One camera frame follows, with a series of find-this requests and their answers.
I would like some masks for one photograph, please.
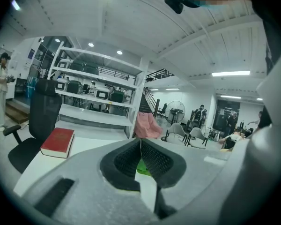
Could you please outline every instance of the desk surface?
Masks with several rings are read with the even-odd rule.
[[[115,143],[117,141],[113,140],[99,140],[99,139],[90,139],[83,137],[74,137],[69,157],[73,156],[79,152],[83,152],[89,149],[101,147],[110,143]],[[65,161],[65,158],[50,157],[43,155],[39,152],[35,158],[31,161],[29,166],[26,168],[24,173],[21,175],[18,180],[14,192],[19,196],[23,194],[34,184],[39,178],[44,176],[47,172],[57,167]]]

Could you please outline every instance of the red book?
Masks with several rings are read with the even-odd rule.
[[[41,146],[41,152],[52,157],[67,158],[73,138],[74,130],[57,127]]]

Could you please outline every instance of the mesh chair back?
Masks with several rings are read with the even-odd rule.
[[[56,81],[41,79],[30,104],[29,132],[44,142],[55,128],[61,107],[61,97],[55,94]]]
[[[205,140],[205,138],[206,138],[206,137],[203,135],[201,129],[198,128],[198,127],[194,127],[194,128],[191,130],[190,135],[191,135],[192,137],[197,137],[197,138],[202,139],[202,140]]]

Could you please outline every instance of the fluorescent light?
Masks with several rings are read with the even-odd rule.
[[[20,7],[15,0],[13,0],[11,4],[14,6],[15,10],[20,10]]]
[[[239,75],[250,75],[250,71],[212,73],[213,77],[219,77],[219,76],[239,76]]]
[[[221,95],[222,98],[235,98],[235,99],[241,99],[241,97],[234,97],[234,96],[226,96],[226,95]]]

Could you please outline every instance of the white column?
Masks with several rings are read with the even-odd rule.
[[[149,63],[150,63],[149,58],[147,58],[147,57],[141,58],[140,68],[142,69],[142,72],[140,74],[138,74],[135,78],[135,85],[138,86],[138,89],[135,90],[134,96],[133,96],[132,101],[131,101],[134,108],[130,109],[130,111],[129,111],[129,119],[132,123],[132,127],[130,127],[130,131],[129,131],[129,138],[132,138],[132,136],[133,136],[134,126],[135,126],[135,121],[136,121],[136,115],[137,115],[137,112],[140,108],[141,96],[142,96],[142,92],[143,92],[143,89],[144,89],[146,76],[147,76],[147,73],[148,73]]]

